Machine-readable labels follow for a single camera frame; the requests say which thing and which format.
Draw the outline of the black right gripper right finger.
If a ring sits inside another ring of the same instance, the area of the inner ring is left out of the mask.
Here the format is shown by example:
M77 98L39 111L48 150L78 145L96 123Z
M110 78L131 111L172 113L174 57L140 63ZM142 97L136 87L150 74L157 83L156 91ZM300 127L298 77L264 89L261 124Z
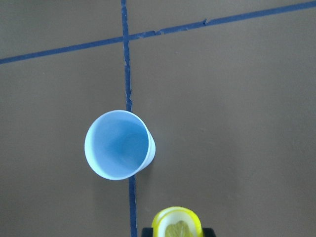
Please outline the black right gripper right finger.
M212 228L202 228L204 237L216 237L215 231Z

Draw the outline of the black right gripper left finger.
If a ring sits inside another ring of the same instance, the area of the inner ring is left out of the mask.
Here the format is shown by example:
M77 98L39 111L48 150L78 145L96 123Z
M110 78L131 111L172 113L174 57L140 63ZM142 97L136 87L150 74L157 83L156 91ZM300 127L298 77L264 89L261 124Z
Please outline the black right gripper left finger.
M143 228L141 231L141 237L153 237L154 236L154 229L153 228Z

